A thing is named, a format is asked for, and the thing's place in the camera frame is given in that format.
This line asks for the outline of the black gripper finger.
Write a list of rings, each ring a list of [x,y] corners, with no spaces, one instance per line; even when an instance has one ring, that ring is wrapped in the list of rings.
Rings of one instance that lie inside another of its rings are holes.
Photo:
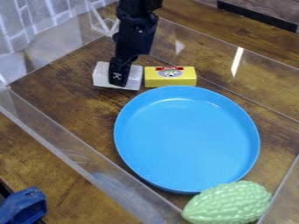
[[[110,85],[124,87],[126,85],[132,62],[136,61],[134,56],[128,62],[122,63],[117,58],[112,57],[108,63],[108,83]]]

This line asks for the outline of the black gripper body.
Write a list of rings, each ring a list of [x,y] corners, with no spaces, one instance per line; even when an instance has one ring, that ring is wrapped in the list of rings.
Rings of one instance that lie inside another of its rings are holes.
[[[116,42],[116,62],[121,65],[150,52],[158,17],[154,10],[162,7],[162,0],[118,0],[116,18],[120,21]]]

